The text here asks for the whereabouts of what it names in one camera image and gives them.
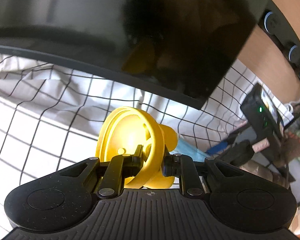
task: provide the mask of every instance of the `white bedsheet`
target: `white bedsheet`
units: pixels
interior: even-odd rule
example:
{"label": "white bedsheet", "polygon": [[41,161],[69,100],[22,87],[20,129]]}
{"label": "white bedsheet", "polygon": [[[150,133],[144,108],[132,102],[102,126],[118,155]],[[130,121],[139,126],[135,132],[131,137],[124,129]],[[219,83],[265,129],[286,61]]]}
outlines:
{"label": "white bedsheet", "polygon": [[196,110],[88,73],[0,54],[0,239],[11,230],[3,209],[7,194],[93,156],[103,121],[115,108],[141,108],[205,151],[243,119],[239,105],[256,82],[236,60]]}

